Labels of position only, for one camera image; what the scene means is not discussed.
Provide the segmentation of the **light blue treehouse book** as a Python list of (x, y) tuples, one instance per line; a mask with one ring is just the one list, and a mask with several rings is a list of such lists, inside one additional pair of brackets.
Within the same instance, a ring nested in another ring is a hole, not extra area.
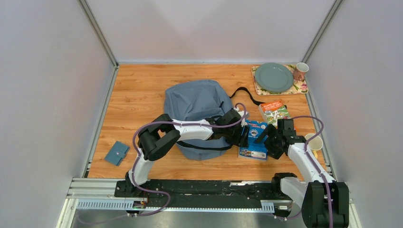
[(260, 143), (256, 143), (255, 141), (260, 134), (263, 133), (268, 124), (252, 120), (246, 120), (246, 123), (249, 127), (248, 147), (240, 147), (238, 157), (266, 161), (268, 158), (267, 149), (265, 148), (263, 141)]

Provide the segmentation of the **orange treehouse book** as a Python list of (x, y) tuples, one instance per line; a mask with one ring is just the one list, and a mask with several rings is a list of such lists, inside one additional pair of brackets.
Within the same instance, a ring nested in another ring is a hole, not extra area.
[(263, 103), (258, 105), (258, 110), (267, 124), (278, 126), (279, 119), (290, 119), (291, 116), (287, 110), (287, 106), (281, 100)]

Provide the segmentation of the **blue-grey student backpack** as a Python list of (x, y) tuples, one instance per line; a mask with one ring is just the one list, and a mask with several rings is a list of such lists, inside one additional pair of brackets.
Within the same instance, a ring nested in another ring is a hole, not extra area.
[[(179, 121), (199, 121), (222, 116), (234, 108), (231, 96), (214, 80), (197, 80), (174, 85), (165, 91), (164, 113)], [(211, 141), (187, 140), (196, 146), (227, 146), (224, 138)], [(190, 160), (202, 161), (223, 155), (226, 151), (207, 151), (177, 146)]]

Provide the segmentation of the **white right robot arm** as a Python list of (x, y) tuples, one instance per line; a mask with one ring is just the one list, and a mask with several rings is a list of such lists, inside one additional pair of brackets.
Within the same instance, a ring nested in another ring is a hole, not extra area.
[(268, 156), (283, 154), (297, 166), (304, 182), (293, 173), (277, 173), (271, 193), (277, 199), (290, 197), (299, 207), (307, 228), (346, 228), (349, 226), (349, 189), (321, 166), (309, 146), (309, 139), (297, 135), (293, 119), (268, 124), (255, 140), (263, 143)]

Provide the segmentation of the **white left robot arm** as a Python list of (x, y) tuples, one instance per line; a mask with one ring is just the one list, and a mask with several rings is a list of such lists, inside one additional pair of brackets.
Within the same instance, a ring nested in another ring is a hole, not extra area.
[[(199, 121), (179, 121), (162, 114), (153, 122), (139, 128), (133, 135), (133, 147), (137, 158), (128, 171), (127, 191), (140, 197), (145, 191), (149, 172), (158, 159), (164, 157), (177, 143), (182, 147), (207, 151), (226, 151), (233, 145), (247, 146), (246, 118), (249, 112), (230, 109), (222, 116)], [(187, 143), (187, 140), (211, 141), (224, 138), (227, 146), (206, 147)]]

